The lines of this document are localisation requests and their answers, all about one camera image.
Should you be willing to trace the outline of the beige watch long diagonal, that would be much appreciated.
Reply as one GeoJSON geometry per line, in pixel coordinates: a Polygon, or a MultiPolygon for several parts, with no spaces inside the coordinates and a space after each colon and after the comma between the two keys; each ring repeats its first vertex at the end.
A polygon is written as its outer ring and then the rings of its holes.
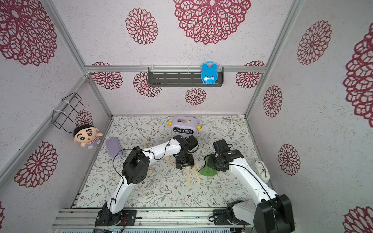
{"type": "Polygon", "coordinates": [[[175,163],[172,161],[170,157],[166,157],[165,160],[172,166],[175,167],[175,163]]]}

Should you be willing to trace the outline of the green cleaning cloth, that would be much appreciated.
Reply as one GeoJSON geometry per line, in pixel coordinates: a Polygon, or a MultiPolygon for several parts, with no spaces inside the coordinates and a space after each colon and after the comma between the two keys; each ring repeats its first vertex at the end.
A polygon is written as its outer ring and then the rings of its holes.
{"type": "Polygon", "coordinates": [[[205,164],[199,169],[198,173],[202,176],[214,177],[218,174],[218,171],[208,166],[209,158],[210,155],[204,157],[205,164]]]}

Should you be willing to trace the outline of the beige watch short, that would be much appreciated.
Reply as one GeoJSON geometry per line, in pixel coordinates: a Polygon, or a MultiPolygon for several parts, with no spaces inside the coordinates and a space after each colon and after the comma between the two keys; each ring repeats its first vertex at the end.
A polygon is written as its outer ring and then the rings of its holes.
{"type": "Polygon", "coordinates": [[[149,148],[149,144],[151,142],[151,138],[147,137],[146,138],[146,143],[143,145],[143,148],[146,149],[146,148],[149,148]]]}

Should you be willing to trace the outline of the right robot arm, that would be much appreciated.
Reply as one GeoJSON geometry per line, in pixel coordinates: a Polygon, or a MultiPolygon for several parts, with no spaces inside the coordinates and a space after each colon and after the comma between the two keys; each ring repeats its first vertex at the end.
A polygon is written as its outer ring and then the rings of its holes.
{"type": "Polygon", "coordinates": [[[215,152],[208,156],[207,166],[231,172],[249,192],[254,205],[243,200],[227,205],[224,211],[214,211],[215,224],[252,225],[258,233],[292,233],[295,230],[292,204],[285,195],[278,195],[252,170],[244,155],[231,149],[224,139],[213,143],[215,152]]]}

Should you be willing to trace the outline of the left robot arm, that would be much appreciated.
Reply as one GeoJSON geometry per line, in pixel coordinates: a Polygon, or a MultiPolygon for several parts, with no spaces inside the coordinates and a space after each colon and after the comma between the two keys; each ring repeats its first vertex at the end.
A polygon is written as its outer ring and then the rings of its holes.
{"type": "Polygon", "coordinates": [[[122,172],[119,173],[120,182],[112,198],[103,205],[97,219],[110,225],[111,220],[119,217],[133,188],[147,177],[149,166],[155,162],[172,156],[177,169],[193,168],[194,158],[191,150],[197,149],[198,145],[194,136],[174,136],[169,141],[151,148],[131,149],[122,165],[122,172]]]}

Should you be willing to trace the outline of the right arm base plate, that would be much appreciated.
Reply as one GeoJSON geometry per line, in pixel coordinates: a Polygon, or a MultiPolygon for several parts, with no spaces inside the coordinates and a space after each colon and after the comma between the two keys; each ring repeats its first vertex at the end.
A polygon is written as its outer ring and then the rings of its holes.
{"type": "Polygon", "coordinates": [[[233,213],[230,213],[226,209],[214,209],[213,215],[208,220],[215,225],[250,225],[243,220],[237,219],[233,216],[233,213]]]}

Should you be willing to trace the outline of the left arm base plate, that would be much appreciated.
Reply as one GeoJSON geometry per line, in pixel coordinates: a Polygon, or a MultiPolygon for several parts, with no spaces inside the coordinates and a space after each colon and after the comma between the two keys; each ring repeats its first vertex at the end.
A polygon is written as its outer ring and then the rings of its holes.
{"type": "Polygon", "coordinates": [[[99,211],[95,226],[134,226],[136,221],[136,210],[123,210],[112,214],[108,209],[99,211]]]}

